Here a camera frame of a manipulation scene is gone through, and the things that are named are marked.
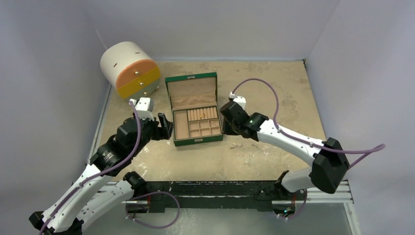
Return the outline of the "green removable jewelry tray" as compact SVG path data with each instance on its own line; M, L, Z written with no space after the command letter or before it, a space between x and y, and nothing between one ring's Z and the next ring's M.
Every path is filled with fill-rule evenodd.
M207 137L222 135L221 121L216 106L175 110L172 115L174 140L176 141L190 139L203 141Z

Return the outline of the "green jewelry box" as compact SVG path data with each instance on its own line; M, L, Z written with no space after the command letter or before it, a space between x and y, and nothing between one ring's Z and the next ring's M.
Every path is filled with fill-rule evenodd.
M216 72L166 77L165 84L172 112L175 110L210 106L216 106L218 108L218 85ZM176 141L174 140L173 135L173 142L176 147L179 147L222 141L223 138L224 135L222 133L220 136L207 137L203 141L198 141L196 139Z

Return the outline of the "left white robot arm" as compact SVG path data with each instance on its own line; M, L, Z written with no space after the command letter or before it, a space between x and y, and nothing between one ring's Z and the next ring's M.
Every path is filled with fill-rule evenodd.
M35 211L29 221L41 235L80 235L100 216L127 200L151 199L162 190L154 188L138 173L123 179L96 197L102 187L128 166L150 141L168 140L174 124L163 113L158 117L133 114L124 120L106 143L98 147L81 176L45 211Z

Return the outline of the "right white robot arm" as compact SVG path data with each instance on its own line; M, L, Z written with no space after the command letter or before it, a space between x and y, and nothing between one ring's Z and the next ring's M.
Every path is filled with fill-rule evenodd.
M276 196L287 199L300 189L318 188L334 194L346 172L349 162L338 140L326 141L308 138L282 126L260 113L248 115L236 102L229 101L220 108L224 117L225 133L239 135L276 146L307 163L301 170L283 173L275 185Z

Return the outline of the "round three-drawer jewelry cabinet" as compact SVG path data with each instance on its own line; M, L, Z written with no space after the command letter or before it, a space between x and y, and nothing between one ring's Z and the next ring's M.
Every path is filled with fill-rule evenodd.
M121 42L108 48L100 59L100 68L124 100L147 97L160 86L159 66L134 42Z

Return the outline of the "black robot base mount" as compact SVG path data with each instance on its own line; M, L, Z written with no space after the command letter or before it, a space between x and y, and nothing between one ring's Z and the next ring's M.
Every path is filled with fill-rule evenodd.
M123 179L131 184L133 198L150 213L166 209L255 209L288 216L305 191L288 192L277 180L265 181L146 181L136 172Z

